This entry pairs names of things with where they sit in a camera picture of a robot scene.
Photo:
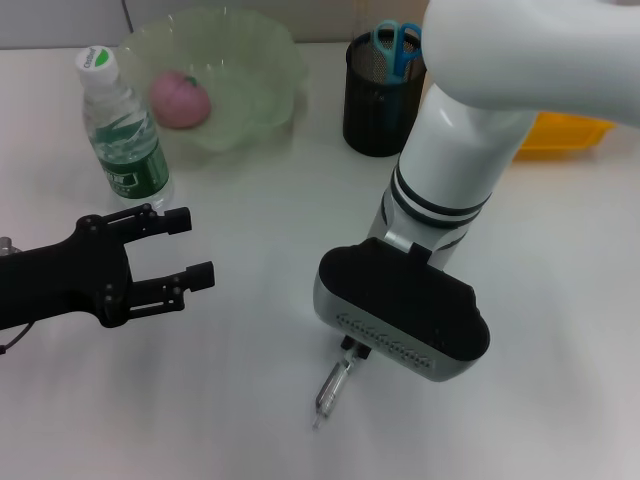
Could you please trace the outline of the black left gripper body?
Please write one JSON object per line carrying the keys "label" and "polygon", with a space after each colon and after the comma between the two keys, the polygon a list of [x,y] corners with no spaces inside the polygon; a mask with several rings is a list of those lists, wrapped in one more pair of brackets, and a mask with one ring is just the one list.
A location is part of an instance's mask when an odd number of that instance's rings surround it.
{"label": "black left gripper body", "polygon": [[107,217],[79,219],[67,239],[1,258],[1,328],[85,312],[106,328],[130,318],[124,242]]}

